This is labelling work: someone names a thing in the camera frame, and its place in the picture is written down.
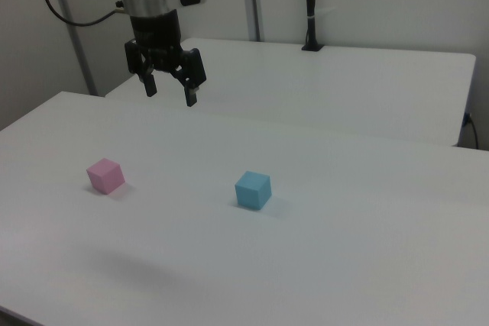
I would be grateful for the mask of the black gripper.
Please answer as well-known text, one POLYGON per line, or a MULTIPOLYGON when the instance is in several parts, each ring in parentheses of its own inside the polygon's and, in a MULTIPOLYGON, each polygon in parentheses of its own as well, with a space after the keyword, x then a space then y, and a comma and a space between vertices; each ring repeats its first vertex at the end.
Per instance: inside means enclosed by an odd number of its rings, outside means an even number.
POLYGON ((135 39, 125 43, 128 71, 138 76, 147 97, 157 93, 155 68, 177 79, 184 88, 186 105, 194 106, 206 71, 198 49, 181 50, 177 10, 153 18, 131 16, 130 20, 135 39))

